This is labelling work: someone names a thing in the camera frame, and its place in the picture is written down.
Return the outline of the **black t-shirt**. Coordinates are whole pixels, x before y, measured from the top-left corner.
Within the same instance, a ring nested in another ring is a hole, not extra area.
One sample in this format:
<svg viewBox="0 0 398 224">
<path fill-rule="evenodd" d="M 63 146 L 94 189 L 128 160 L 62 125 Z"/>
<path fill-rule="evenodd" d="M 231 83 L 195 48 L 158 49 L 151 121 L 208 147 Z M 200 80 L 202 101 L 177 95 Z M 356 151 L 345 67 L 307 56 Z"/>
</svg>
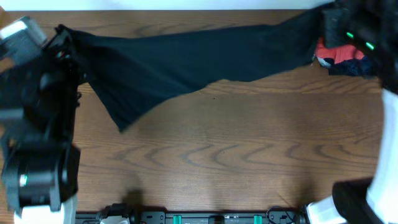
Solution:
<svg viewBox="0 0 398 224">
<path fill-rule="evenodd" d="M 138 39 L 68 33 L 89 66 L 90 86 L 124 131 L 157 105 L 219 80 L 252 82 L 309 64 L 321 22 L 316 7 L 277 25 Z"/>
</svg>

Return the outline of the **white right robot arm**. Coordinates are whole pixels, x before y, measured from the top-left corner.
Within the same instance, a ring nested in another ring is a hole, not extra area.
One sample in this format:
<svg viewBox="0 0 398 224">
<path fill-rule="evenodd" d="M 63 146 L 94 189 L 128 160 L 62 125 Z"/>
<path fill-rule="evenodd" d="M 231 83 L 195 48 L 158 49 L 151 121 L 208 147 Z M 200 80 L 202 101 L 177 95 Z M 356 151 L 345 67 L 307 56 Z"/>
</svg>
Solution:
<svg viewBox="0 0 398 224">
<path fill-rule="evenodd" d="M 374 60 L 382 126 L 372 174 L 335 182 L 297 223 L 397 223 L 397 1 L 333 1 L 323 14 L 326 47 L 351 44 Z"/>
</svg>

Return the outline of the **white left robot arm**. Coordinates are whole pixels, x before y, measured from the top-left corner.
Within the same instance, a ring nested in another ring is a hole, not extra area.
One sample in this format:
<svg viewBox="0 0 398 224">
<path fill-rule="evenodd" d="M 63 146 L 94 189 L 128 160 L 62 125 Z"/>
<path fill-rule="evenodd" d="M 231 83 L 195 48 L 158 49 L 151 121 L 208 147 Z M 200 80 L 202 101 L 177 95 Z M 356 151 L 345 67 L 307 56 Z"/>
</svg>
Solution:
<svg viewBox="0 0 398 224">
<path fill-rule="evenodd" d="M 2 182 L 16 223 L 74 223 L 79 85 L 91 75 L 64 27 L 48 39 L 23 17 L 1 29 Z"/>
</svg>

